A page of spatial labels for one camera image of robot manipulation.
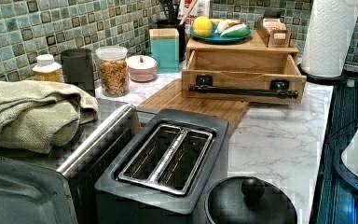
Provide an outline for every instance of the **countertop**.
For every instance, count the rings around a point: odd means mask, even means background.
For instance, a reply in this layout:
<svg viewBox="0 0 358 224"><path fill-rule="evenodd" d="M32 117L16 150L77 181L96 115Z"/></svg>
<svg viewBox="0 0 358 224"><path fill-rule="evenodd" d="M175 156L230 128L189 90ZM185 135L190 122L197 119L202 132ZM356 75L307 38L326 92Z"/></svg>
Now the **countertop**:
<svg viewBox="0 0 358 224"><path fill-rule="evenodd" d="M139 105L180 73L158 74L150 82L130 83L123 97L97 98ZM309 223L322 155L332 86L306 83L301 105L251 103L229 140L228 176L252 175L286 193L295 205L298 223Z"/></svg>

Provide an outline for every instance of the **cutting board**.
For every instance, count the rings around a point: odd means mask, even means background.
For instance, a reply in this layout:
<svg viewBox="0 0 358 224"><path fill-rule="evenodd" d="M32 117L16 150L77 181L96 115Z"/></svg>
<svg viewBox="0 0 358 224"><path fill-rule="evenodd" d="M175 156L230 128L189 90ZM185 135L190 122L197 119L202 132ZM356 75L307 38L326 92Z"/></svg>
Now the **cutting board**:
<svg viewBox="0 0 358 224"><path fill-rule="evenodd" d="M229 131L232 133L246 113L249 103L182 97L181 79L178 78L150 96L140 106L156 110L178 109L216 116L228 120Z"/></svg>

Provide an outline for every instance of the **kettle lid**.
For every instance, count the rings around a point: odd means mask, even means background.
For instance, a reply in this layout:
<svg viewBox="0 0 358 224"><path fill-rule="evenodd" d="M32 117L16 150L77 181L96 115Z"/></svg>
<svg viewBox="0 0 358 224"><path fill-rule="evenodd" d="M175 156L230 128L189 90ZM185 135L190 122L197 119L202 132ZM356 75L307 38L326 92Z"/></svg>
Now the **kettle lid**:
<svg viewBox="0 0 358 224"><path fill-rule="evenodd" d="M252 176L234 176L216 183L207 193L210 223L296 224L296 209L278 188Z"/></svg>

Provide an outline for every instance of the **black cup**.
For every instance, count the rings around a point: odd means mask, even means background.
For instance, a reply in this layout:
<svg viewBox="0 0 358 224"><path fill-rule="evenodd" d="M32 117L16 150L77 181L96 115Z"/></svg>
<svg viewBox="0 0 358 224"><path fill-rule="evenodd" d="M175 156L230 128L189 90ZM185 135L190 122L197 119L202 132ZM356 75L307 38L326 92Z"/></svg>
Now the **black cup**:
<svg viewBox="0 0 358 224"><path fill-rule="evenodd" d="M67 49L61 53L65 82L95 96L92 55L90 49Z"/></svg>
<svg viewBox="0 0 358 224"><path fill-rule="evenodd" d="M179 61L185 59L185 25L179 25L180 20L177 20L176 23L169 23L168 20L157 21L157 28L166 29L166 28L176 28L179 33Z"/></svg>

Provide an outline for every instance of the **drawer handle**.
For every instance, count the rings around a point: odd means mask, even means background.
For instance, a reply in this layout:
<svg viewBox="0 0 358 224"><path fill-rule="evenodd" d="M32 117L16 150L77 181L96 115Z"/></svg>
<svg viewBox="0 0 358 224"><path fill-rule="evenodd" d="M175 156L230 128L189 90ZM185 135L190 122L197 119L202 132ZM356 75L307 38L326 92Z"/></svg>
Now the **drawer handle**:
<svg viewBox="0 0 358 224"><path fill-rule="evenodd" d="M189 91L196 91L199 93L223 93L234 95L252 95L263 97L276 97L279 99L296 99L298 91L289 91L288 80L272 80L269 90L259 89L244 89L244 88L230 88L230 87L216 87L213 86L213 77L209 75L198 75L195 85L189 85Z"/></svg>

